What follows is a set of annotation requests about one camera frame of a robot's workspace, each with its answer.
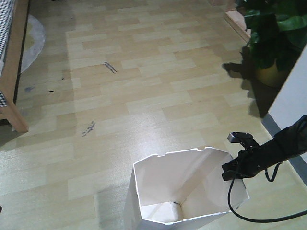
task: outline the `checkered bedsheet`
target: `checkered bedsheet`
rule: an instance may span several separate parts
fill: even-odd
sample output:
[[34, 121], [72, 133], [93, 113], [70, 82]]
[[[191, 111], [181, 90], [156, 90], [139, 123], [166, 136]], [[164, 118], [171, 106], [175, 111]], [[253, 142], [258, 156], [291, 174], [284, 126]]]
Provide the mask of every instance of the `checkered bedsheet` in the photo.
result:
[[0, 91], [0, 107], [6, 107], [6, 106], [8, 106], [6, 104], [6, 99], [5, 99], [4, 95], [3, 95], [3, 93]]
[[0, 0], [0, 59], [9, 36], [14, 2], [15, 0]]

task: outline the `bed leg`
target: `bed leg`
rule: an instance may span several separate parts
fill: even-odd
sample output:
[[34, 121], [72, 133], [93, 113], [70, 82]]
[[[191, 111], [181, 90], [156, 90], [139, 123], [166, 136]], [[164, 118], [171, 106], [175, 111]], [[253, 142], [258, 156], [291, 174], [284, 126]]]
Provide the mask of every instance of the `bed leg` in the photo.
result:
[[5, 119], [9, 121], [9, 123], [13, 126], [13, 128], [16, 129], [17, 132], [25, 133], [29, 130], [27, 122], [12, 101], [7, 100], [7, 106], [2, 107], [1, 111]]

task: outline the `white wall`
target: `white wall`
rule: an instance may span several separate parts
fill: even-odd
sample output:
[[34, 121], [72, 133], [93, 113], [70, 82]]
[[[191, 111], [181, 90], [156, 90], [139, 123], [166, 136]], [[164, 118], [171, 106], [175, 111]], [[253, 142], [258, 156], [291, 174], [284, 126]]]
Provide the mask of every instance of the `white wall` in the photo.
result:
[[[268, 113], [280, 129], [307, 115], [307, 46]], [[307, 153], [302, 158], [307, 163]]]

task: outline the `yellow flower pot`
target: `yellow flower pot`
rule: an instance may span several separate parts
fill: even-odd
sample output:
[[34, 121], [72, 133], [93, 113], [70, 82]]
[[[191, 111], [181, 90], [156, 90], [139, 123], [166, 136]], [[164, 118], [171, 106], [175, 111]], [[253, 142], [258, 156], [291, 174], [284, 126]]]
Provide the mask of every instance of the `yellow flower pot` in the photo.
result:
[[256, 69], [255, 75], [256, 78], [263, 84], [273, 88], [281, 88], [283, 83], [286, 81], [289, 72], [278, 72], [276, 64], [274, 64], [266, 69]]

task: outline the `wooden bed frame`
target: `wooden bed frame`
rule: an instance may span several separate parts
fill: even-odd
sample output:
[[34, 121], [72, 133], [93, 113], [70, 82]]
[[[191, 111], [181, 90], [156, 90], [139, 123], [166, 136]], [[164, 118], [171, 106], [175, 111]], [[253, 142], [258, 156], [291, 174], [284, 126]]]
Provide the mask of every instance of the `wooden bed frame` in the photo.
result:
[[16, 0], [13, 9], [11, 34], [6, 48], [6, 60], [0, 77], [0, 91], [7, 106], [0, 107], [0, 120], [7, 119], [17, 132], [27, 132], [28, 124], [17, 109], [18, 90], [25, 31], [31, 0]]

